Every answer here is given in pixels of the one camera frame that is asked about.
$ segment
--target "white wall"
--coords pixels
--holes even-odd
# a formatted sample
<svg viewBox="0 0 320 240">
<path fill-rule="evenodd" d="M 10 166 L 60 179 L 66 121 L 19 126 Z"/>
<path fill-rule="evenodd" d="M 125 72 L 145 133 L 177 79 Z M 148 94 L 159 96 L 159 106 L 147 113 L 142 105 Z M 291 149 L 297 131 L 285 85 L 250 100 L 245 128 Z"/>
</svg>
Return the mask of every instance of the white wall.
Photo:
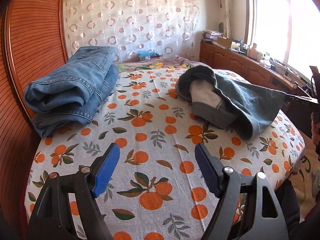
<svg viewBox="0 0 320 240">
<path fill-rule="evenodd" d="M 218 30 L 218 25 L 222 22 L 222 9 L 220 0 L 197 0 L 199 4 L 199 19 L 194 30 L 194 44 L 189 51 L 190 60 L 199 59 L 200 42 L 202 30 Z"/>
<path fill-rule="evenodd" d="M 246 12 L 246 0 L 232 0 L 230 17 L 232 38 L 235 40 L 244 40 Z"/>
</svg>

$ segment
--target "orange print bedsheet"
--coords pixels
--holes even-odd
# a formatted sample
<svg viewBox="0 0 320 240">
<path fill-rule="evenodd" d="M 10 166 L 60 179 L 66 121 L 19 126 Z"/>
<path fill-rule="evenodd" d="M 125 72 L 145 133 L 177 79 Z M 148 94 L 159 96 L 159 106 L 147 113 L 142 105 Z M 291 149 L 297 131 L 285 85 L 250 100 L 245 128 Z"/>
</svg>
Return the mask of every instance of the orange print bedsheet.
<svg viewBox="0 0 320 240">
<path fill-rule="evenodd" d="M 304 141 L 287 117 L 278 116 L 262 134 L 243 141 L 192 114 L 178 97 L 175 82 L 185 68 L 123 72 L 91 124 L 69 124 L 41 141 L 30 171 L 25 207 L 28 216 L 48 175 L 75 173 L 103 155 L 110 143 L 120 160 L 97 198 L 115 240 L 201 238 L 218 199 L 208 191 L 194 156 L 197 143 L 239 173 L 263 171 L 277 188 L 303 155 Z M 236 73 L 215 70 L 247 82 Z M 243 213 L 241 195 L 235 215 Z M 76 230 L 85 239 L 75 197 L 70 206 Z"/>
</svg>

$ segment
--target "patterned curtain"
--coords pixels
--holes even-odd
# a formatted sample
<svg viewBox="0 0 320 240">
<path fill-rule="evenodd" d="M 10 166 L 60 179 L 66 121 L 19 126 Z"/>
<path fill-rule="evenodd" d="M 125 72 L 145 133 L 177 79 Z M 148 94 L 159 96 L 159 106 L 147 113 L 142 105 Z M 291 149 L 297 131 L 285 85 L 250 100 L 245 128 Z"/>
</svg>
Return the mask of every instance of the patterned curtain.
<svg viewBox="0 0 320 240">
<path fill-rule="evenodd" d="M 82 46 L 114 46 L 114 62 L 139 50 L 188 57 L 199 16 L 197 0 L 64 0 L 69 57 Z"/>
<path fill-rule="evenodd" d="M 223 11 L 223 33 L 224 36 L 227 38 L 232 37 L 232 30 L 231 30 L 231 20 L 230 20 L 230 11 L 231 11 L 231 0 L 221 0 L 222 4 L 222 11 Z"/>
</svg>

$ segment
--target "folded jeans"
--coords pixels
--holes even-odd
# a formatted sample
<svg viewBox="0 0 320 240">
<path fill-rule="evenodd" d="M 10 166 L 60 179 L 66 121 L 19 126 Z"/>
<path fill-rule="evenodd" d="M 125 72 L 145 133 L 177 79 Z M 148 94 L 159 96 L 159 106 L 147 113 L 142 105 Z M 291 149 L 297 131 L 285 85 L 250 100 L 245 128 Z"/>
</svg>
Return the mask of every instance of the folded jeans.
<svg viewBox="0 0 320 240">
<path fill-rule="evenodd" d="M 47 137 L 54 129 L 69 122 L 79 122 L 83 125 L 91 123 L 98 107 L 110 95 L 118 80 L 118 68 L 111 65 L 102 85 L 93 93 L 87 103 L 69 103 L 56 107 L 48 113 L 37 113 L 31 119 L 35 130 L 41 138 Z"/>
<path fill-rule="evenodd" d="M 115 53 L 113 47 L 80 47 L 65 65 L 26 87 L 27 106 L 37 113 L 69 103 L 83 106 L 101 86 Z"/>
</svg>

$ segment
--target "sheer curtain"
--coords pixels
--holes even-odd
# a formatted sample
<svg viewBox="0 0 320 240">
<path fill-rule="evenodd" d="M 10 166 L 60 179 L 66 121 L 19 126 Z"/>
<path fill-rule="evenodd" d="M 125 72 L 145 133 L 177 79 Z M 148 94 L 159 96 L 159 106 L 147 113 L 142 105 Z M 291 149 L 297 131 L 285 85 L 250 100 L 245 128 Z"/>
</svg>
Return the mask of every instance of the sheer curtain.
<svg viewBox="0 0 320 240">
<path fill-rule="evenodd" d="M 230 11 L 231 11 L 231 0 L 221 0 L 222 11 L 223 11 L 223 33 L 227 38 L 232 37 Z"/>
</svg>

